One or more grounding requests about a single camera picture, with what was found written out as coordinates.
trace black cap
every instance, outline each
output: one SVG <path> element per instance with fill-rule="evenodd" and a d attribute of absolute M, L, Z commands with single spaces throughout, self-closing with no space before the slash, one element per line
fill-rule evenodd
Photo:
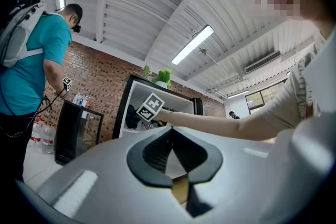
<path fill-rule="evenodd" d="M 75 13 L 78 16 L 78 23 L 79 23 L 83 16 L 83 9 L 81 8 L 81 6 L 79 6 L 78 4 L 69 4 L 67 5 L 67 7 L 72 8 L 75 11 Z"/>

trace beige sleeve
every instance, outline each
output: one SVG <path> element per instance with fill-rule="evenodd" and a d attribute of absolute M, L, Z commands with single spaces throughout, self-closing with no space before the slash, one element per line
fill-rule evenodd
<path fill-rule="evenodd" d="M 299 82 L 295 73 L 293 70 L 279 94 L 260 110 L 261 116 L 279 132 L 295 128 L 301 121 L 296 99 Z"/>

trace brick wall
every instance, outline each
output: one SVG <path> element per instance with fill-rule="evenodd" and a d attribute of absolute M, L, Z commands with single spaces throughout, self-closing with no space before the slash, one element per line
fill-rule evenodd
<path fill-rule="evenodd" d="M 126 85 L 123 79 L 133 71 L 141 73 L 141 68 L 76 42 L 70 44 L 63 67 L 64 73 L 72 79 L 72 88 L 66 99 L 72 101 L 78 92 L 91 97 L 91 109 L 104 114 L 100 141 L 110 140 Z M 224 105 L 219 102 L 175 82 L 170 89 L 190 98 L 202 97 L 205 115 L 225 117 Z M 54 92 L 47 83 L 46 94 L 50 99 L 54 98 Z M 63 101 L 57 99 L 53 110 L 45 111 L 42 117 L 57 124 L 62 105 Z"/>

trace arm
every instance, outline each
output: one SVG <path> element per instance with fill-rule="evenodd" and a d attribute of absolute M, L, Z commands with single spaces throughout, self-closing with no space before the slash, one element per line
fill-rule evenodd
<path fill-rule="evenodd" d="M 156 119 L 206 133 L 248 140 L 267 140 L 276 137 L 278 134 L 277 129 L 265 120 L 260 113 L 255 113 L 241 120 L 230 120 L 182 112 L 162 111 L 157 115 Z"/>
<path fill-rule="evenodd" d="M 281 92 L 258 112 L 240 120 L 199 116 L 181 112 L 160 112 L 156 119 L 176 126 L 227 137 L 268 140 L 285 129 L 295 128 L 301 121 L 296 100 L 299 88 L 298 68 L 293 68 Z"/>
<path fill-rule="evenodd" d="M 44 60 L 43 69 L 49 84 L 56 90 L 57 94 L 60 94 L 59 96 L 62 98 L 66 94 L 66 91 L 63 92 L 64 85 L 62 79 L 62 66 L 54 61 Z"/>
<path fill-rule="evenodd" d="M 63 19 L 58 17 L 51 17 L 50 19 L 57 19 L 59 22 L 55 24 L 53 31 L 44 42 L 43 69 L 49 84 L 62 98 L 66 95 L 63 85 L 62 63 L 71 42 L 71 33 L 69 26 Z"/>

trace window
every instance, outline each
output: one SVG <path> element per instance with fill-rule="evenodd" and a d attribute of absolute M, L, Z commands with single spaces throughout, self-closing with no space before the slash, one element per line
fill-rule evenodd
<path fill-rule="evenodd" d="M 256 92 L 246 96 L 247 106 L 251 109 L 255 106 L 264 105 L 263 98 L 260 92 Z"/>
<path fill-rule="evenodd" d="M 270 100 L 274 99 L 285 85 L 285 80 L 261 91 L 245 96 L 250 114 L 260 110 Z"/>

